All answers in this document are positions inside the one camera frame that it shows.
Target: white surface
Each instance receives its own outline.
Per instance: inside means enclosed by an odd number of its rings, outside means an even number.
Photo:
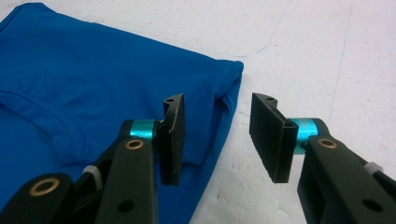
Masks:
[[[0,20],[26,1],[2,0]],[[268,177],[248,134],[251,93],[332,135],[396,178],[396,2],[43,1],[60,13],[245,64],[227,143],[191,223],[305,223],[296,188]]]

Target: blue garment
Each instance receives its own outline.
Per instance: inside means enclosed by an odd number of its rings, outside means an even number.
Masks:
[[[184,93],[179,185],[161,185],[158,163],[156,175],[160,223],[188,223],[230,129],[242,70],[43,4],[16,7],[0,23],[0,208],[38,175],[77,180],[124,120],[163,119],[163,99]]]

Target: white cable tie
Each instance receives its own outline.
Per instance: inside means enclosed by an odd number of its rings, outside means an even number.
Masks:
[[[384,171],[384,168],[382,168],[382,166],[377,165],[375,162],[367,162],[364,165],[364,168],[366,169],[366,171],[370,174],[373,175],[375,172],[377,171]]]
[[[96,190],[99,190],[103,187],[102,175],[100,174],[99,169],[94,165],[88,165],[84,168],[82,173],[90,173],[93,176],[95,181]]]

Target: teal tape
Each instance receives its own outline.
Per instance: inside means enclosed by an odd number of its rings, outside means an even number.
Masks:
[[[155,119],[136,119],[132,123],[129,135],[146,138],[152,141]]]
[[[304,155],[305,150],[302,148],[302,144],[308,141],[308,138],[312,135],[318,135],[318,128],[312,119],[291,119],[298,126],[297,143],[294,149],[295,155]]]

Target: blue cloth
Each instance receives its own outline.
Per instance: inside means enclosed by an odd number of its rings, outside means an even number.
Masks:
[[[156,175],[160,223],[188,223],[227,137],[243,64],[78,21],[43,4],[0,23],[0,208],[26,181],[76,180],[116,139],[125,119],[162,119],[185,94],[180,183]]]

